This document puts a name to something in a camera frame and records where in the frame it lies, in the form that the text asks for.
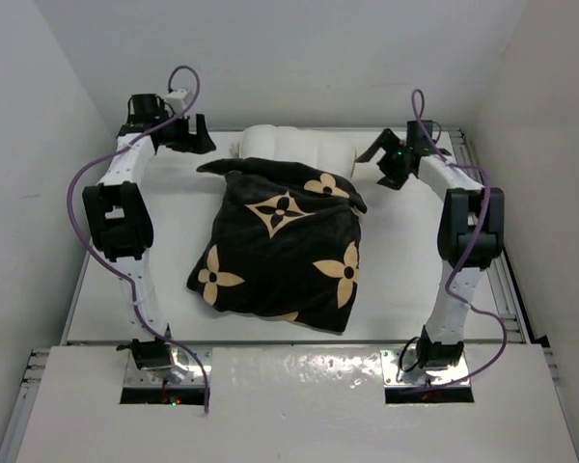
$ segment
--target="pillowcase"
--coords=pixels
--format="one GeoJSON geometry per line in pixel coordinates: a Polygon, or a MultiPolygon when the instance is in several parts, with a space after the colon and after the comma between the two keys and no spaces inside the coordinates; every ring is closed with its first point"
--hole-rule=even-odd
{"type": "Polygon", "coordinates": [[[227,188],[187,287],[219,312],[282,316],[342,333],[359,279],[359,212],[343,177],[250,157],[198,168],[227,188]]]}

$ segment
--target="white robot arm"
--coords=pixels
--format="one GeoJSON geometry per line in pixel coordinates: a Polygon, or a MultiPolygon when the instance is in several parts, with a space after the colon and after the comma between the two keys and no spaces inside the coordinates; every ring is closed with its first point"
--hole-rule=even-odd
{"type": "MultiPolygon", "coordinates": [[[[432,124],[424,122],[429,130],[432,124]]],[[[378,184],[399,190],[410,174],[427,184],[442,200],[444,208],[437,238],[442,258],[442,279],[433,312],[423,327],[417,345],[418,367],[446,368],[456,365],[463,353],[463,326],[469,305],[447,291],[447,282],[475,230],[473,217],[483,203],[483,185],[462,170],[452,168],[453,158],[435,155],[416,122],[407,125],[404,144],[390,129],[385,129],[356,162],[368,162],[384,150],[377,162],[386,177],[378,184]]],[[[454,275],[450,291],[472,301],[484,271],[504,248],[504,193],[491,188],[486,219],[469,258],[454,275]]]]}
{"type": "MultiPolygon", "coordinates": [[[[129,115],[118,136],[118,150],[130,146],[116,156],[102,179],[84,188],[83,200],[95,248],[110,264],[135,282],[139,313],[157,333],[166,334],[167,320],[159,309],[150,272],[150,247],[153,243],[152,220],[139,190],[148,162],[159,146],[202,154],[215,150],[206,129],[204,116],[196,115],[197,130],[189,133],[188,119],[178,119],[167,127],[133,144],[141,133],[170,119],[169,106],[181,112],[191,94],[178,89],[170,94],[133,95],[129,115]]],[[[139,323],[131,297],[131,285],[121,281],[124,300],[133,327],[132,338],[138,342],[154,341],[139,323]]]]}

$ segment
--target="metal bracket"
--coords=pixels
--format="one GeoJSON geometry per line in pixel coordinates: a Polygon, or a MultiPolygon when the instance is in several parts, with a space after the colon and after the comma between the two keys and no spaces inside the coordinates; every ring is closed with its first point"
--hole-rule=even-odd
{"type": "MultiPolygon", "coordinates": [[[[381,350],[382,358],[382,377],[386,389],[424,388],[428,386],[438,386],[449,383],[457,378],[467,376],[468,367],[465,356],[462,356],[458,364],[454,367],[441,369],[414,368],[412,371],[403,372],[399,368],[399,357],[403,346],[393,346],[386,350],[381,350]]],[[[403,356],[405,365],[412,365],[416,362],[416,348],[408,347],[403,356]]],[[[469,389],[471,388],[470,380],[467,379],[458,384],[448,386],[446,389],[469,389]]]]}
{"type": "MultiPolygon", "coordinates": [[[[198,359],[204,364],[204,370],[210,378],[212,372],[212,349],[207,347],[194,348],[198,359]]],[[[176,382],[170,381],[167,384],[168,391],[177,389],[201,389],[204,387],[204,376],[200,367],[192,360],[186,357],[180,349],[172,346],[170,349],[172,357],[179,361],[181,370],[184,372],[181,380],[176,382]]],[[[163,384],[168,368],[160,370],[140,370],[135,365],[133,356],[128,356],[126,370],[124,371],[123,389],[159,389],[163,384]]]]}

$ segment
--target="pillow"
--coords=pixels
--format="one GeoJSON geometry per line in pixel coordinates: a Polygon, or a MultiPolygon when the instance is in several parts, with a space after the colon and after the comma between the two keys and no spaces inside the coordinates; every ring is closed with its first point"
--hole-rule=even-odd
{"type": "Polygon", "coordinates": [[[300,162],[330,174],[351,178],[356,148],[336,133],[255,125],[243,132],[238,157],[300,162]]]}
{"type": "Polygon", "coordinates": [[[367,207],[343,177],[250,157],[198,168],[227,189],[187,287],[219,312],[280,316],[342,333],[356,297],[367,207]]]}

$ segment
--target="white pillow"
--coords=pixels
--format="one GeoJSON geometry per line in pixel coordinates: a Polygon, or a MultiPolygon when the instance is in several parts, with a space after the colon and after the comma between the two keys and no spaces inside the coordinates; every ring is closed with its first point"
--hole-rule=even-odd
{"type": "Polygon", "coordinates": [[[349,140],[336,133],[254,125],[242,133],[238,156],[301,162],[350,179],[356,148],[349,140]]]}

